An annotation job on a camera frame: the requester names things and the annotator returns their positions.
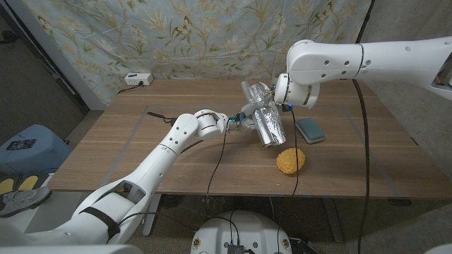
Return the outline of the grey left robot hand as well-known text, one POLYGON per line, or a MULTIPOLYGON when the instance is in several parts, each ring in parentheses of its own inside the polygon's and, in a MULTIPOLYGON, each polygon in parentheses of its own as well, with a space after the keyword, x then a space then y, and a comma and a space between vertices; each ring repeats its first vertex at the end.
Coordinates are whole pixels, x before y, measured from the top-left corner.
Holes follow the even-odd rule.
POLYGON ((238 114, 229 118, 229 129, 235 129, 241 133, 257 131, 260 127, 258 126, 256 112, 268 107, 272 101, 273 95, 271 93, 266 93, 264 96, 251 96, 249 103, 245 104, 238 114))

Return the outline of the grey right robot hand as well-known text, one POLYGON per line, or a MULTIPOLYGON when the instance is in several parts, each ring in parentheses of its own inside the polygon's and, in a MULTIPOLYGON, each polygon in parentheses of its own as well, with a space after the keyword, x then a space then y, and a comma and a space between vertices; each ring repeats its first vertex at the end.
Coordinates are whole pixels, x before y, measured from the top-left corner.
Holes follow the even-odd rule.
POLYGON ((274 101, 276 104, 280 104, 278 86, 276 84, 271 85, 268 94, 270 95, 272 101, 274 101))

